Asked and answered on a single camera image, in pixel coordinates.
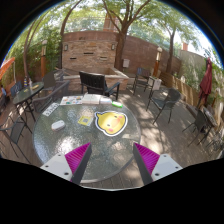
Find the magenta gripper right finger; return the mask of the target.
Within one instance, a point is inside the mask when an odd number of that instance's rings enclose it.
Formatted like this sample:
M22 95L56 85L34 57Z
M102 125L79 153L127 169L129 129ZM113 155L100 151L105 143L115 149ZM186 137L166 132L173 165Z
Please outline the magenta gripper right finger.
M133 144L133 154L145 185L152 183L151 177L160 155L138 143Z

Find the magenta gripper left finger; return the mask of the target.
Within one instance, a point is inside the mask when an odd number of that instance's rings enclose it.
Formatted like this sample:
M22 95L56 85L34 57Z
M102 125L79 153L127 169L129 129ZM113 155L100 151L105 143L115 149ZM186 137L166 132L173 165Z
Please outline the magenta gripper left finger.
M69 168L72 171L71 182L79 185L92 153L91 143L79 146L65 155Z

